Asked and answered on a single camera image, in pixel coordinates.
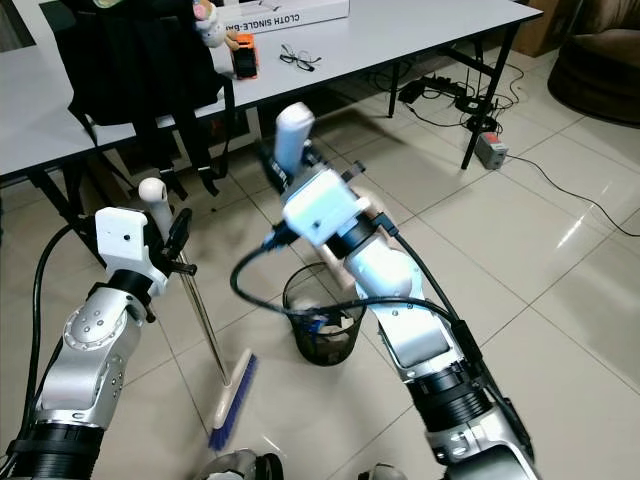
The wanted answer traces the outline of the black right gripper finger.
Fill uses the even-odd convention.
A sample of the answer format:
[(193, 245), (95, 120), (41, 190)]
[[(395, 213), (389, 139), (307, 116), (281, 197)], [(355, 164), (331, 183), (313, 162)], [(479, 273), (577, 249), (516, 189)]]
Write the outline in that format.
[(276, 196), (283, 195), (285, 192), (285, 173), (276, 164), (273, 148), (259, 145), (257, 146), (257, 156), (259, 156), (262, 173), (268, 179), (270, 187), (274, 189)]
[(326, 148), (311, 143), (308, 146), (308, 161), (315, 170), (330, 170), (338, 175), (344, 183), (351, 183), (353, 179), (361, 177), (362, 165), (360, 163), (347, 163), (339, 155), (326, 154)]

